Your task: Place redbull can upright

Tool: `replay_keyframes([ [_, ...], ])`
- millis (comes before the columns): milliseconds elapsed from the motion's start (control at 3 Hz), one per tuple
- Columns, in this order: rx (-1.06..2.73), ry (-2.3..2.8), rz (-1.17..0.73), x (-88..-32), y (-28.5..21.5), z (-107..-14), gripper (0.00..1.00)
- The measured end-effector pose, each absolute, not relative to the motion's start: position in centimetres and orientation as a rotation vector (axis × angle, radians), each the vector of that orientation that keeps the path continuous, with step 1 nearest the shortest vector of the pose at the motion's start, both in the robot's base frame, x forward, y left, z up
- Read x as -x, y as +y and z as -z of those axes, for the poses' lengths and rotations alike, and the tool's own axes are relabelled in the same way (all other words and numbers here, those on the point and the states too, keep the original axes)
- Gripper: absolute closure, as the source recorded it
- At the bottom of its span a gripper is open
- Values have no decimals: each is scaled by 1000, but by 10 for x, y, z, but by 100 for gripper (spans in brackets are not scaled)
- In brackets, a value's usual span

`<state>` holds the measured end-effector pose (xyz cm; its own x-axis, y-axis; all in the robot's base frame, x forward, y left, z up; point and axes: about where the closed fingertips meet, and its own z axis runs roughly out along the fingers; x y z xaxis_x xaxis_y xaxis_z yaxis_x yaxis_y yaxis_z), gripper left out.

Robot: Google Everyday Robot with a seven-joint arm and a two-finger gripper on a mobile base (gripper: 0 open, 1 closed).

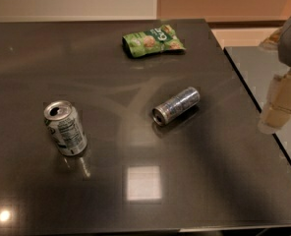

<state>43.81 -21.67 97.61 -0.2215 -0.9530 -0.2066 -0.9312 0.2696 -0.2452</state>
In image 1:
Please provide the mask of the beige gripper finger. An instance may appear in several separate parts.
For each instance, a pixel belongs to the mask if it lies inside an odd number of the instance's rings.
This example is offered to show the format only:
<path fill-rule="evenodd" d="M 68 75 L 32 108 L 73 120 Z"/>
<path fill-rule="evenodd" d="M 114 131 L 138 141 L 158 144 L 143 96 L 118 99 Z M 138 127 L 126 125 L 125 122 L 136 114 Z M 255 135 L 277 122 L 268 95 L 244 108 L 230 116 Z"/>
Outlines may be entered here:
<path fill-rule="evenodd" d="M 291 69 L 275 75 L 269 85 L 258 127 L 264 134 L 281 130 L 291 119 Z"/>

